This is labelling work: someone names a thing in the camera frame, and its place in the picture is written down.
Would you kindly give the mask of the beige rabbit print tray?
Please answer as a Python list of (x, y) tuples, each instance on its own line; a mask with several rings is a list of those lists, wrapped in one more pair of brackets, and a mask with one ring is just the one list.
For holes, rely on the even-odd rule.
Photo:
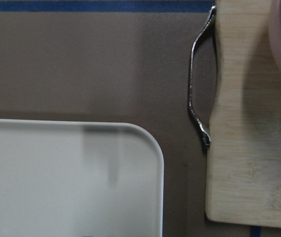
[(0, 237), (160, 237), (163, 184), (140, 126), (0, 119)]

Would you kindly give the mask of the bamboo cutting board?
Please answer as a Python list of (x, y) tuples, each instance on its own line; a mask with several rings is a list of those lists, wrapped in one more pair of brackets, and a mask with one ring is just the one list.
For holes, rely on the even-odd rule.
[(219, 76), (210, 119), (206, 215), (281, 228), (281, 74), (269, 0), (219, 0)]

